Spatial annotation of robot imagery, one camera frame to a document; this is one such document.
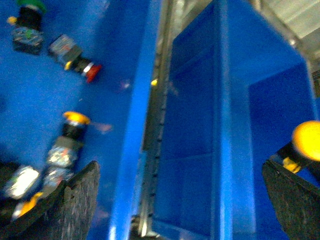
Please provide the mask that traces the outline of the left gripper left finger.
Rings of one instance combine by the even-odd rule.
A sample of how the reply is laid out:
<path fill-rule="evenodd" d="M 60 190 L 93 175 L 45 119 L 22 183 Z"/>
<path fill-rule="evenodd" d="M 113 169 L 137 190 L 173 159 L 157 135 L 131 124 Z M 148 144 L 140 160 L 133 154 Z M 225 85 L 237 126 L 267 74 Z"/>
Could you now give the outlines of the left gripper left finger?
<path fill-rule="evenodd" d="M 91 161 L 23 216 L 0 228 L 2 240 L 85 240 L 97 206 L 100 166 Z"/>

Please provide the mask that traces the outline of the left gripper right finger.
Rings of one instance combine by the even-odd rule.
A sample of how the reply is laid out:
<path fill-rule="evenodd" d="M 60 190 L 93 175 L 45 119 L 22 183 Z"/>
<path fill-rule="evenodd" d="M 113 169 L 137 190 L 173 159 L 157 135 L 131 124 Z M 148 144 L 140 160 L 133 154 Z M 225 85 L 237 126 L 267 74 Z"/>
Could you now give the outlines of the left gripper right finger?
<path fill-rule="evenodd" d="M 290 240 L 320 238 L 320 189 L 275 161 L 262 176 L 281 229 Z"/>

